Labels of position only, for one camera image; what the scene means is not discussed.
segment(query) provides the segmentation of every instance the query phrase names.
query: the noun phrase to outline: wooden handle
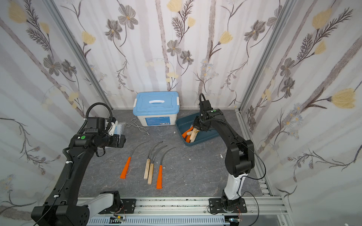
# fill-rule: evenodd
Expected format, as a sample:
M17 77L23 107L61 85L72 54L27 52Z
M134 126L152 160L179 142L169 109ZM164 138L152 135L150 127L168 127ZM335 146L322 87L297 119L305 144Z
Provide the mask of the wooden handle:
M146 161L146 168L144 169L144 175L143 175L143 179L147 180L148 178L148 171L150 169L150 162L151 162L151 159L147 159Z
M152 176L153 176L153 163L151 163L151 166L150 166L150 172L148 173L147 184L152 184Z
M127 170L128 170L128 167L130 166L130 161L131 161L131 157L128 157L128 160L127 160L127 162L126 162L126 165L125 165L125 167L123 168L122 173L121 173L121 176L120 176L119 178L121 178L121 179L125 179L125 178L126 178Z
M157 177L157 189L162 189L162 165L160 165L159 168L159 175Z
M193 129L194 129L194 127L191 127L190 129L188 129L186 132L184 132L184 133L182 134L182 137L183 137L183 138L186 138L187 132L190 132L190 131L193 130Z
M192 143L192 142L195 141L196 131L197 131L196 128L194 128L194 129L192 130L192 134L191 134L191 137L190 137L190 143Z

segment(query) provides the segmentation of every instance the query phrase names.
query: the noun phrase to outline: floral wallpaper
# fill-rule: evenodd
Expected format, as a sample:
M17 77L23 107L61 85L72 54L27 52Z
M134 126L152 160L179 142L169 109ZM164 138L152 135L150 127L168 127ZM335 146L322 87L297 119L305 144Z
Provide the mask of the floral wallpaper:
M362 222L361 11L298 1L242 109L296 226Z
M203 92L239 107L285 0L55 0L115 108L137 93L177 91L182 107Z
M33 207L64 166L62 149L101 99L42 1L0 5L0 225L33 225Z

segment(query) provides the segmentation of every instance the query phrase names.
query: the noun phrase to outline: plastic tray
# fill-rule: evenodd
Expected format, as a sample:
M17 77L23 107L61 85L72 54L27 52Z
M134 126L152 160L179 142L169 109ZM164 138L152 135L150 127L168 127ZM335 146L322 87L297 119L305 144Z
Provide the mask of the plastic tray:
M199 143L202 143L202 142L205 142L207 140L210 140L212 138L215 138L215 137L218 137L219 136L219 133L212 129L211 131L200 131L197 136L196 136L196 139L194 142L192 143L187 143L185 141L185 139L182 138L182 134L184 132L186 132L188 129L190 129L190 126L191 124L194 122L195 120L195 117L199 115L199 113L195 113L195 114L192 114L192 115L188 115L186 117L183 117L183 118L179 118L176 120L176 126L177 126L177 131L178 133L180 134L181 136L181 139L184 141L184 144L186 146L193 146L193 145L196 145L196 144L199 144Z

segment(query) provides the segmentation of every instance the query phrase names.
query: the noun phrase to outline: orange handle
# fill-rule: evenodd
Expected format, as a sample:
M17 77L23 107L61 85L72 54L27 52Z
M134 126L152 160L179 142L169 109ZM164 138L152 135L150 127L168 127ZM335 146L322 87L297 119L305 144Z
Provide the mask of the orange handle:
M187 138L186 138L186 142L187 142L187 143L190 143L190 137L191 137L191 135L188 135L188 136L187 136Z
M125 167L123 168L121 176L119 178L121 178L121 179L126 178L127 170L128 170L128 167L130 166L130 161L131 161L131 157L128 157L127 163L126 163Z
M193 129L194 129L194 127L191 127L190 129L188 129L186 132L184 132L184 133L182 134L182 137L183 137L183 138L186 138L187 132L190 132L190 131L193 130Z
M159 176L157 178L157 189L162 189L162 165L160 165Z

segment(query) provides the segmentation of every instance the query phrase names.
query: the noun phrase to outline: table surface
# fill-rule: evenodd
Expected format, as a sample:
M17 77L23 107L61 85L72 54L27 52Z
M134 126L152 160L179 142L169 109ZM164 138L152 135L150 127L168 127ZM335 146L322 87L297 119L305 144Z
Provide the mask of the table surface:
M198 110L180 110L177 118L196 112ZM222 112L234 130L242 134L235 111L222 110ZM136 118L132 110L114 110L113 115L119 122L130 122ZM85 172L79 197L95 197L100 192L113 190L118 190L120 196L123 197L221 196L228 178L224 163L226 145L221 137L188 147L184 145L176 125L153 126L146 129L149 136L136 127L125 128L124 148L106 148L104 156L98 158L94 155ZM120 179L119 176L130 151L144 141L149 142L135 150L126 178ZM165 149L156 156L152 184L148 185L147 180L143 179L148 151L159 141L168 145L165 149L176 147L163 159L162 189L156 189L156 182L159 161ZM249 176L256 177L254 169ZM242 193L244 191L249 191L255 196L262 196L259 182L250 178L245 179Z

